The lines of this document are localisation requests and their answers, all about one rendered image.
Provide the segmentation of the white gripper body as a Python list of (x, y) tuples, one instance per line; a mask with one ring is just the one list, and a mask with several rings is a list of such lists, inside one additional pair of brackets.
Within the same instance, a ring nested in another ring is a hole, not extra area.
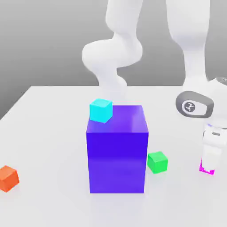
[(214, 127), (206, 124), (203, 134), (204, 143), (217, 147), (225, 147), (227, 145), (227, 128)]

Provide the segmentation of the small magenta cube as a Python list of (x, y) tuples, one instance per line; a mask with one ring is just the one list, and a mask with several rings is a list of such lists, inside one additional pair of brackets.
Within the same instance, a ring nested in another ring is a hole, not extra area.
[(206, 167), (212, 167), (213, 163), (212, 163), (211, 159), (204, 158), (204, 160), (203, 160), (203, 158), (201, 158), (199, 171), (207, 173), (207, 174), (210, 174), (210, 175), (214, 175), (215, 170), (214, 169), (210, 169), (208, 171), (207, 169), (204, 168), (204, 165)]

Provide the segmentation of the small green cube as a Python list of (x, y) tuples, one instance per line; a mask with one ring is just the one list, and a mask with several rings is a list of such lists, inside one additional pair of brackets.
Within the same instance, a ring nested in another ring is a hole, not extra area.
[(165, 172), (168, 168), (168, 158), (161, 151), (149, 153), (147, 166), (154, 174)]

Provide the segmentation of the small cyan cube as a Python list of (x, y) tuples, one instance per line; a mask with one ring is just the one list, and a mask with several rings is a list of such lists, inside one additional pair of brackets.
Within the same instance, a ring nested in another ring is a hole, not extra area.
[(98, 98), (90, 104), (90, 120), (106, 123), (112, 116), (112, 101)]

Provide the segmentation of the small orange cube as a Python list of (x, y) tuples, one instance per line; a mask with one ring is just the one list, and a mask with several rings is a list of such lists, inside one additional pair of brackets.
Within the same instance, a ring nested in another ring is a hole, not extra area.
[(8, 192), (19, 182), (18, 172), (15, 169), (7, 165), (0, 168), (0, 190)]

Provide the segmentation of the large blue box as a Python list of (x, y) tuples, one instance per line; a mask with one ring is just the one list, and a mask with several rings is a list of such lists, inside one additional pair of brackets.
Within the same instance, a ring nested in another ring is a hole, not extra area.
[(142, 106), (113, 106), (106, 123), (88, 121), (91, 193), (143, 193), (149, 131)]

